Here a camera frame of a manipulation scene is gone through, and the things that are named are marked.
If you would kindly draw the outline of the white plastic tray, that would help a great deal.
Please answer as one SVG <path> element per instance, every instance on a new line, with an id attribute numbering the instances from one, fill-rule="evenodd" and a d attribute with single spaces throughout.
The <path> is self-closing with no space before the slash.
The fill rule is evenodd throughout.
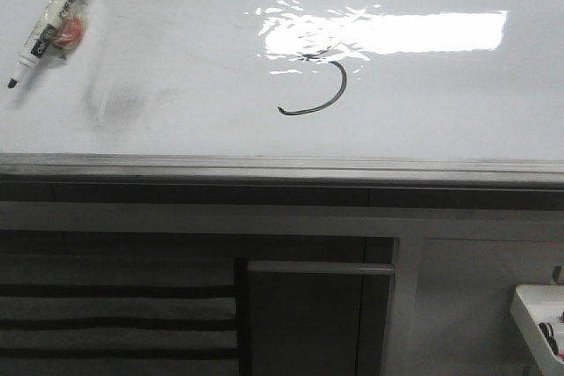
<path id="1" fill-rule="evenodd" d="M 563 287 L 520 284 L 515 288 L 510 313 L 542 375 L 563 374 Z M 538 324 L 551 323 L 560 354 L 555 356 Z"/>

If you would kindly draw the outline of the grey table frame rail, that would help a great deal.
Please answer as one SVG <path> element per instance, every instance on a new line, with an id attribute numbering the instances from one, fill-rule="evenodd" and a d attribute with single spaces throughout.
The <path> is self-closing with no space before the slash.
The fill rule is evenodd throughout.
<path id="1" fill-rule="evenodd" d="M 560 241 L 559 188 L 5 182 L 5 230 Z"/>

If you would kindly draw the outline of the dark grey cabinet box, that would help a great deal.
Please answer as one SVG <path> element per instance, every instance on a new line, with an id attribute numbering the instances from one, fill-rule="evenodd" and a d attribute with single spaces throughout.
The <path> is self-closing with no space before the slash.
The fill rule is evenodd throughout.
<path id="1" fill-rule="evenodd" d="M 250 261 L 389 264 L 391 239 L 241 236 Z M 252 373 L 378 375 L 391 276 L 249 273 Z"/>

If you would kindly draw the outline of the white whiteboard with metal frame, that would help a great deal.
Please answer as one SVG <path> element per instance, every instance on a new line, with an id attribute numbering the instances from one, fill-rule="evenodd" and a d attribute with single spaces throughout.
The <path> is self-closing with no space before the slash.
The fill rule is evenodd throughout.
<path id="1" fill-rule="evenodd" d="M 563 182 L 563 0 L 87 0 L 3 178 Z"/>

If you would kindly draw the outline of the white whiteboard marker pen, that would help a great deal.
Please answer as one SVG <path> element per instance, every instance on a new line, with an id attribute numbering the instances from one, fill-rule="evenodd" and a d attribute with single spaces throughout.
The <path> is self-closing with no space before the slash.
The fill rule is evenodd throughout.
<path id="1" fill-rule="evenodd" d="M 35 27 L 20 50 L 8 88 L 16 87 L 40 63 L 70 16 L 77 0 L 49 0 Z"/>

